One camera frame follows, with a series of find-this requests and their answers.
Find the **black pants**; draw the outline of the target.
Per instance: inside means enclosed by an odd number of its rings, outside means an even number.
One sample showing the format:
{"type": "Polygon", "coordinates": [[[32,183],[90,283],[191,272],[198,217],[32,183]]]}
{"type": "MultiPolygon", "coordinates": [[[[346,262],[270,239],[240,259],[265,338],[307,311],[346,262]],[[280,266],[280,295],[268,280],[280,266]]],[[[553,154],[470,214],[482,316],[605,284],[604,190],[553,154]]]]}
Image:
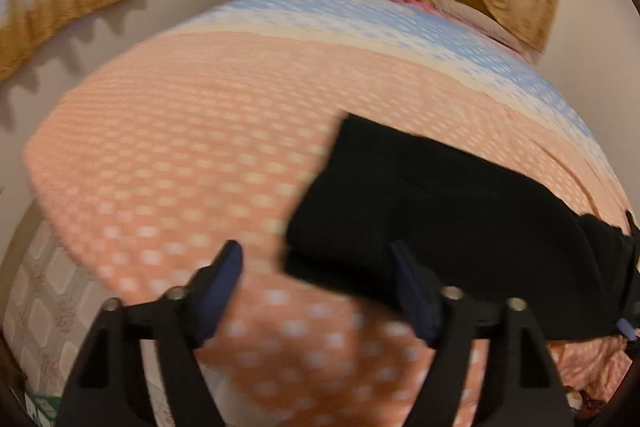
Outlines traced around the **black pants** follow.
{"type": "Polygon", "coordinates": [[[425,136],[356,115],[294,210],[292,277],[401,308],[394,244],[471,296],[518,297],[550,340],[639,320],[639,231],[577,213],[547,187],[425,136]]]}

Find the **patterned mattress side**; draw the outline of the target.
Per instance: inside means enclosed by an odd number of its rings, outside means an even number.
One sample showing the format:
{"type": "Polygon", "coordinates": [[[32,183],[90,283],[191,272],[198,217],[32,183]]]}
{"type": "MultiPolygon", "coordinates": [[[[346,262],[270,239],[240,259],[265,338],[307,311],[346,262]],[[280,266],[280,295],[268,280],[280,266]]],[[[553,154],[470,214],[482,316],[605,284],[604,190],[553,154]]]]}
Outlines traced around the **patterned mattress side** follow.
{"type": "Polygon", "coordinates": [[[66,379],[111,293],[78,267],[47,223],[36,228],[17,267],[2,333],[23,374],[15,392],[37,426],[52,426],[66,379]]]}

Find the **pink blue polka-dot bedspread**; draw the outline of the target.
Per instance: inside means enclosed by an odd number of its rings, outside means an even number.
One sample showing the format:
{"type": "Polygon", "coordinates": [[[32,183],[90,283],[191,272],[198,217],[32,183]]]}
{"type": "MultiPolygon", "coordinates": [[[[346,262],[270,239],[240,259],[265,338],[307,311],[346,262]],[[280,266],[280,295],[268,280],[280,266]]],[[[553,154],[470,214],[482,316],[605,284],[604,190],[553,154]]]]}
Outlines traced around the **pink blue polka-dot bedspread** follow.
{"type": "Polygon", "coordinates": [[[299,426],[398,426],[432,352],[407,325],[277,265],[285,223],[345,113],[429,136],[624,225],[592,133],[541,75],[478,32],[387,0],[235,0],[139,44],[68,92],[25,150],[73,262],[143,303],[245,251],[198,354],[299,426]]]}

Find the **striped pillow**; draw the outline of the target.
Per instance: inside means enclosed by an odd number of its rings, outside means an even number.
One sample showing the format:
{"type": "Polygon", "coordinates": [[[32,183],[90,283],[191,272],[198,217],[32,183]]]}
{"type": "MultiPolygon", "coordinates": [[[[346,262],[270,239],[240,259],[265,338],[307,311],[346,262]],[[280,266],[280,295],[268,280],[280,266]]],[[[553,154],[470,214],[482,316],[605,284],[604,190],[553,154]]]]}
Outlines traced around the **striped pillow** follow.
{"type": "Polygon", "coordinates": [[[454,0],[430,0],[435,10],[457,22],[468,25],[481,32],[488,38],[500,42],[507,48],[522,52],[523,48],[518,38],[510,34],[488,15],[477,11],[472,6],[454,0]]]}

